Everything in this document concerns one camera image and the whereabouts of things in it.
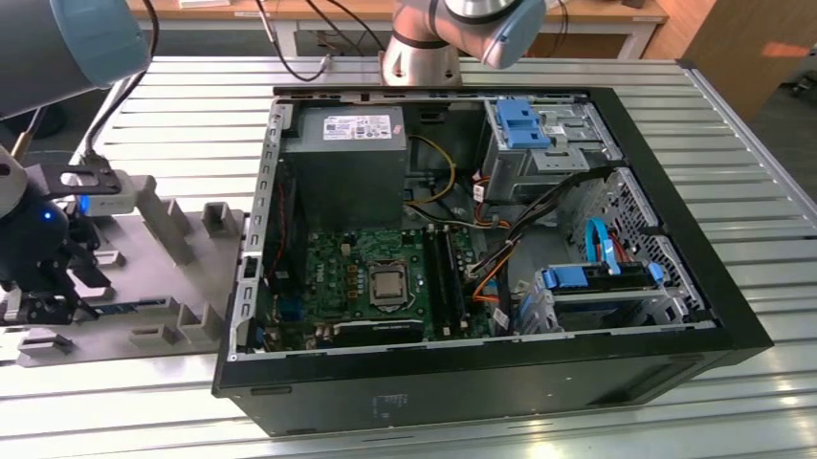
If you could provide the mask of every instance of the white table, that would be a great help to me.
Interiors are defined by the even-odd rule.
[[[300,58],[298,70],[313,71],[318,60]],[[465,59],[462,71],[466,84],[482,86],[616,89],[775,348],[645,406],[286,441],[270,440],[240,408],[213,397],[214,355],[31,370],[6,366],[3,457],[673,459],[814,453],[817,240],[803,238],[817,237],[817,211],[707,81],[663,61],[527,60],[494,72]],[[377,72],[374,59],[346,58],[316,84],[377,84]],[[98,150],[115,167],[157,175],[159,194],[183,208],[223,200],[249,209],[272,87],[293,83],[270,58],[159,58]],[[0,346],[7,340],[14,335],[0,336]]]

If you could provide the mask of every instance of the white sticker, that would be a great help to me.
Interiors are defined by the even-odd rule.
[[[494,321],[502,328],[505,328],[506,330],[509,329],[509,316],[506,315],[506,313],[502,312],[500,308],[494,309]]]
[[[326,117],[324,120],[325,141],[365,141],[392,137],[393,122],[389,115]]]
[[[485,186],[474,185],[474,201],[481,203],[485,200]]]
[[[563,126],[545,126],[545,134],[549,136],[565,136],[565,128]]]

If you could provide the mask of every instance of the ram slot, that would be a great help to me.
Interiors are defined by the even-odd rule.
[[[448,316],[453,332],[460,334],[469,326],[465,310],[465,299],[462,298],[462,281],[457,268],[457,256],[452,243],[452,236],[448,231],[438,232],[437,244],[442,259],[441,277],[444,280],[444,290],[448,300]]]
[[[438,233],[434,227],[424,230],[424,260],[425,260],[425,281],[429,291],[429,306],[432,309],[432,319],[434,320],[434,333],[438,337],[452,334],[449,319],[449,304],[442,281],[442,256],[437,243]]]

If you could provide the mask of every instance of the slotted metal surface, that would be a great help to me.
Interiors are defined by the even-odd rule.
[[[318,60],[300,58],[296,66],[314,71]],[[5,457],[137,458],[158,451],[177,458],[817,454],[814,204],[707,82],[661,61],[525,61],[494,72],[465,60],[462,70],[468,84],[616,88],[776,347],[633,409],[286,442],[269,440],[233,403],[211,396],[215,356],[7,366]],[[377,84],[377,71],[373,60],[349,58],[316,84]],[[186,210],[214,200],[249,209],[272,85],[296,82],[270,58],[158,58],[105,129],[99,151],[115,167],[154,174],[161,194],[179,198]],[[0,351],[14,341],[15,334],[0,335]]]

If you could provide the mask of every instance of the blue led light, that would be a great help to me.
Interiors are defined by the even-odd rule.
[[[79,211],[87,214],[90,207],[91,207],[91,198],[86,195],[81,195],[79,196]]]

